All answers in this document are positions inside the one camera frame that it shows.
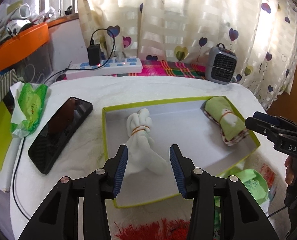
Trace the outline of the person's right hand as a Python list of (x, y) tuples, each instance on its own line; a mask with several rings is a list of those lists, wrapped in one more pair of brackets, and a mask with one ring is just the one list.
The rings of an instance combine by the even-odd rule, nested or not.
[(294, 172), (292, 169), (292, 163), (293, 163), (293, 159), (291, 156), (288, 156), (286, 161), (285, 161), (285, 167), (286, 168), (286, 177), (285, 177), (285, 181), (288, 185), (291, 185), (291, 183), (293, 182), (294, 179)]

